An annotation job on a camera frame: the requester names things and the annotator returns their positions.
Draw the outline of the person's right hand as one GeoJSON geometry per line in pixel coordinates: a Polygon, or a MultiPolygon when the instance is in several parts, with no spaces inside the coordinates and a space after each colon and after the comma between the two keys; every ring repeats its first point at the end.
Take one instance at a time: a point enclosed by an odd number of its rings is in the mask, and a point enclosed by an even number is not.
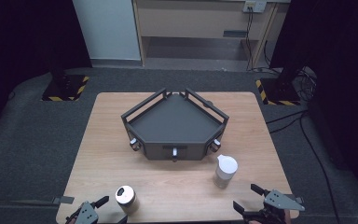
{"type": "MultiPolygon", "coordinates": [[[[290,217],[290,211],[289,210],[284,210],[284,213],[285,213],[285,223],[286,224],[291,224],[292,221],[291,221],[291,217],[290,217]]],[[[249,221],[249,224],[262,224],[256,220],[251,220],[249,221]]]]}

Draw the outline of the black striped stand base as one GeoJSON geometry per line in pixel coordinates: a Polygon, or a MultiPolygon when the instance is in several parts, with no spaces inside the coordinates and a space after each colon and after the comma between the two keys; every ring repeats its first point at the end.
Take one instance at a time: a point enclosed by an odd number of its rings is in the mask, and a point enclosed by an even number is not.
{"type": "Polygon", "coordinates": [[[43,101],[77,101],[89,80],[85,75],[69,75],[61,80],[52,79],[42,94],[43,101]]]}
{"type": "Polygon", "coordinates": [[[264,105],[300,105],[291,83],[280,84],[277,78],[261,78],[255,82],[264,105]]]}

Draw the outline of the grey tape strip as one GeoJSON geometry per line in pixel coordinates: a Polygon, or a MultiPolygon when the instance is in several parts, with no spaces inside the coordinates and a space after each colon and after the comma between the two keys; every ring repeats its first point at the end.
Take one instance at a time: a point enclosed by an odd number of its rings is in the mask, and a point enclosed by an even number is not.
{"type": "Polygon", "coordinates": [[[52,203],[53,204],[61,204],[61,203],[72,204],[74,199],[75,199],[74,197],[69,197],[69,196],[55,197],[52,200],[52,203]]]}

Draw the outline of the glass spice jar silver lid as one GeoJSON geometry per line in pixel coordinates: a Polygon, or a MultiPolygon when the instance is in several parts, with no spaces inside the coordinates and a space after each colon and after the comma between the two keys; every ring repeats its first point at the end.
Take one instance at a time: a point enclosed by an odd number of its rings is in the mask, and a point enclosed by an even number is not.
{"type": "Polygon", "coordinates": [[[139,209],[140,203],[137,194],[131,186],[119,187],[115,197],[117,204],[127,215],[131,215],[139,209]]]}

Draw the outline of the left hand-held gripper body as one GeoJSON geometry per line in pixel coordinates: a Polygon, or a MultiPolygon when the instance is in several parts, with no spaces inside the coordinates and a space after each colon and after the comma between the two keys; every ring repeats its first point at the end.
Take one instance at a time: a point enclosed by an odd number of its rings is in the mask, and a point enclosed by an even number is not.
{"type": "Polygon", "coordinates": [[[84,202],[71,216],[66,218],[65,224],[73,218],[76,219],[75,224],[96,224],[99,216],[93,207],[93,203],[84,202]]]}

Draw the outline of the white panel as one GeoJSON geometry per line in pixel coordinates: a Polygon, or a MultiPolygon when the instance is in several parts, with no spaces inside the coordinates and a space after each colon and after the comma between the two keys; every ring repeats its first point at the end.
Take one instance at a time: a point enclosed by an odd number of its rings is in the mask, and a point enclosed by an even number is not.
{"type": "Polygon", "coordinates": [[[141,60],[131,0],[73,3],[92,60],[141,60]]]}

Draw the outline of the light wooden desk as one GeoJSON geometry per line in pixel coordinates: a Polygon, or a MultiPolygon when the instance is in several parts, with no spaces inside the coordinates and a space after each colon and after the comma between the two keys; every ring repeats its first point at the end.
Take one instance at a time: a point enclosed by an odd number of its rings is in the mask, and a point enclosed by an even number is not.
{"type": "Polygon", "coordinates": [[[131,0],[141,58],[152,37],[234,38],[254,67],[266,42],[275,40],[292,0],[266,1],[263,13],[244,13],[246,0],[131,0]]]}

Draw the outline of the dark grey corner rack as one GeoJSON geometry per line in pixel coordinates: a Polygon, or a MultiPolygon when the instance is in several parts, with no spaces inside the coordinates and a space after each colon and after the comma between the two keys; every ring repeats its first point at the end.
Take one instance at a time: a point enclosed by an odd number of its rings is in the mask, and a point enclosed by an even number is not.
{"type": "Polygon", "coordinates": [[[161,89],[121,115],[134,151],[151,161],[200,161],[221,147],[229,116],[191,89],[161,89]]]}

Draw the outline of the white wall power outlet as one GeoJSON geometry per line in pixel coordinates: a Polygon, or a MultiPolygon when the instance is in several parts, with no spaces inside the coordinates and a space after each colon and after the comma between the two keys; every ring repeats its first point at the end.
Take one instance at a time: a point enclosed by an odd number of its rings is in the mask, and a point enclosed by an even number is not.
{"type": "Polygon", "coordinates": [[[244,13],[263,13],[267,6],[266,1],[246,0],[244,2],[242,11],[244,13]]]}

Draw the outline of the white lidded seasoning jar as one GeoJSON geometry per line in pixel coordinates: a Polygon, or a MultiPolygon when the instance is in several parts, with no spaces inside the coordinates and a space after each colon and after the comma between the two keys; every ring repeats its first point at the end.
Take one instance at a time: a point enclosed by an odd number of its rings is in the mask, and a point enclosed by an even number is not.
{"type": "Polygon", "coordinates": [[[217,157],[217,166],[213,175],[213,182],[215,185],[224,189],[228,186],[230,180],[236,174],[238,170],[237,161],[227,155],[219,155],[217,157]]]}

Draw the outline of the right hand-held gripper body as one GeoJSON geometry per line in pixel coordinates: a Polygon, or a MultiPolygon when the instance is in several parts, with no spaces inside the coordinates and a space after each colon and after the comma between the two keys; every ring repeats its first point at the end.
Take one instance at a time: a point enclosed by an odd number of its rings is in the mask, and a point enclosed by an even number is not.
{"type": "Polygon", "coordinates": [[[292,199],[276,189],[269,191],[269,194],[264,197],[263,204],[264,207],[257,212],[244,211],[242,218],[245,224],[249,224],[251,220],[262,224],[286,224],[284,210],[305,210],[300,198],[292,199]]]}

